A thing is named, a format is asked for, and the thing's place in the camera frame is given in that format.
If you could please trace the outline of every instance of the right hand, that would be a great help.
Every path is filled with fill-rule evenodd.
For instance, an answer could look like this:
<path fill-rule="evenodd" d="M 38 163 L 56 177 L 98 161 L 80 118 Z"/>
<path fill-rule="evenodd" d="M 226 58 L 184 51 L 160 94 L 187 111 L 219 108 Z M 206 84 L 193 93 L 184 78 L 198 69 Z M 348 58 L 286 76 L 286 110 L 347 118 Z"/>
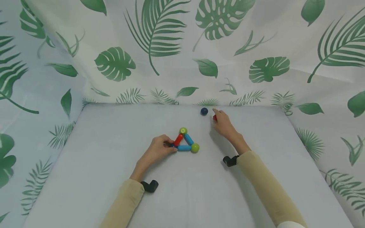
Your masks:
<path fill-rule="evenodd" d="M 213 127 L 214 129 L 220 133 L 223 137 L 226 139 L 230 139 L 234 137 L 237 133 L 236 129 L 231 124 L 231 121 L 229 120 L 228 115 L 222 111 L 213 109 L 213 112 L 215 113 L 215 116 L 217 117 L 217 120 L 213 120 Z"/>

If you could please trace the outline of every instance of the hand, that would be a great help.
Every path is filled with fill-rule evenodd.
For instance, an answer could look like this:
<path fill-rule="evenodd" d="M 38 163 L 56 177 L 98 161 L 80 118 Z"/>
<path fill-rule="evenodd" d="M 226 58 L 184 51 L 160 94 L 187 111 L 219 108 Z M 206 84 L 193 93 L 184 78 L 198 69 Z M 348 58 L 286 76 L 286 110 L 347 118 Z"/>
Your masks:
<path fill-rule="evenodd" d="M 228 115 L 220 110 L 213 109 L 217 120 L 214 121 L 214 129 L 217 130 L 223 137 L 225 137 L 236 149 L 238 155 L 242 155 L 243 153 L 250 151 L 251 148 L 247 145 L 243 136 L 236 131 L 236 129 L 231 124 Z"/>
<path fill-rule="evenodd" d="M 238 134 L 236 129 L 231 124 L 228 115 L 224 111 L 222 110 L 218 111 L 217 109 L 214 108 L 213 112 L 217 117 L 217 120 L 213 120 L 214 122 L 213 127 L 218 133 L 220 133 L 223 137 L 225 137 L 228 140 L 230 140 L 231 138 L 233 138 L 235 135 Z"/>
<path fill-rule="evenodd" d="M 170 139 L 167 135 L 154 137 L 146 152 L 138 160 L 130 179 L 141 182 L 144 173 L 150 165 L 161 160 L 166 155 L 176 152 L 177 148 L 168 146 L 173 142 L 174 140 Z"/>

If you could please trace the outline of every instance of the blue ball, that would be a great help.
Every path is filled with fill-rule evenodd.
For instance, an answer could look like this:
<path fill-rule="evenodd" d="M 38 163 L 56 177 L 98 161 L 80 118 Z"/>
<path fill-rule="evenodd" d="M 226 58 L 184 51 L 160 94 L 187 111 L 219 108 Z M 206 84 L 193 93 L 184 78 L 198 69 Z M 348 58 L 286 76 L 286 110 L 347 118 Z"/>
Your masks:
<path fill-rule="evenodd" d="M 202 108 L 200 110 L 200 114 L 202 114 L 203 116 L 206 116 L 208 114 L 208 109 L 207 108 Z"/>

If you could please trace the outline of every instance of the magnetic stick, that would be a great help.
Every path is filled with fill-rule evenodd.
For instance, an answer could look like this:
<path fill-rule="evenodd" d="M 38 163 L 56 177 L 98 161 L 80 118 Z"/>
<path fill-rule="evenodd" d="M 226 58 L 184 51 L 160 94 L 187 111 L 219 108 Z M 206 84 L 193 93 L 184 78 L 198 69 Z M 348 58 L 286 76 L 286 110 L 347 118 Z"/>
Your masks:
<path fill-rule="evenodd" d="M 180 142 L 181 142 L 181 140 L 184 138 L 184 135 L 183 134 L 179 134 L 177 137 L 176 137 L 176 139 L 175 139 L 175 141 L 174 141 L 174 145 L 175 146 L 178 146 L 179 144 L 180 144 Z"/>
<path fill-rule="evenodd" d="M 185 141 L 189 144 L 189 145 L 192 145 L 194 143 L 194 141 L 191 139 L 190 135 L 188 134 L 184 134 L 184 138 L 185 138 Z"/>
<path fill-rule="evenodd" d="M 191 151 L 191 146 L 189 146 L 189 145 L 179 145 L 177 147 L 177 150 L 179 150 L 179 151 Z"/>

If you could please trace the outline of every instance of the leaf-print backdrop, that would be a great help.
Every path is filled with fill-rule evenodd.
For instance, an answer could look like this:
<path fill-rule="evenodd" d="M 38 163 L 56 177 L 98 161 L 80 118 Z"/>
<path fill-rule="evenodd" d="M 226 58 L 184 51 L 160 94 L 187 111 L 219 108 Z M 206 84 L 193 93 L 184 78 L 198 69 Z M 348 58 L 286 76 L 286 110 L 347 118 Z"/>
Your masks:
<path fill-rule="evenodd" d="M 25 1 L 0 6 L 0 227 L 17 228 L 81 112 L 85 78 Z"/>

